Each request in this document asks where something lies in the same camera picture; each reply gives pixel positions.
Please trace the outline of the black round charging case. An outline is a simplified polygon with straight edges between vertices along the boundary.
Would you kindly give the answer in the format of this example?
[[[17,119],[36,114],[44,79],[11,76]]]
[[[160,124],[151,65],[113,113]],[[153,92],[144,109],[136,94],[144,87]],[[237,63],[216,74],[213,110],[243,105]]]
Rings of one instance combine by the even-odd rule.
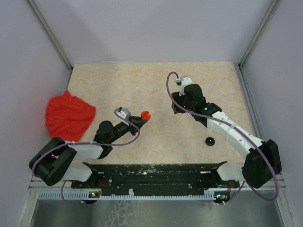
[[[208,146],[213,146],[215,144],[215,139],[213,137],[207,137],[205,139],[205,143]]]

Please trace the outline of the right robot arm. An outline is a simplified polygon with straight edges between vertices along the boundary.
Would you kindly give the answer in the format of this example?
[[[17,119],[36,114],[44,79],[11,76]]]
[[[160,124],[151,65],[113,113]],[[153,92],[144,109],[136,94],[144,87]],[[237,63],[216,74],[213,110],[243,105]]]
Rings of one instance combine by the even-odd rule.
[[[214,103],[208,103],[198,84],[181,84],[180,91],[171,93],[175,114],[190,113],[206,128],[223,137],[243,157],[244,162],[224,163],[212,174],[212,183],[223,187],[228,180],[246,181],[260,188],[282,171],[278,146],[273,140],[264,141],[236,125]]]

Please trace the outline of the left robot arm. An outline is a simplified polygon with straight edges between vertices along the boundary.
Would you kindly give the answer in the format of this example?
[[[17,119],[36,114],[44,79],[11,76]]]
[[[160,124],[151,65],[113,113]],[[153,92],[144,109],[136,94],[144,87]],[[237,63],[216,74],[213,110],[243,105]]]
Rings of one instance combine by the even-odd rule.
[[[113,125],[102,121],[92,142],[67,142],[60,137],[51,139],[29,162],[33,175],[47,186],[53,186],[61,180],[78,181],[92,188],[98,184],[98,175],[88,164],[73,163],[86,158],[103,159],[112,151],[114,142],[127,133],[136,138],[140,129],[150,120],[147,116],[127,115]]]

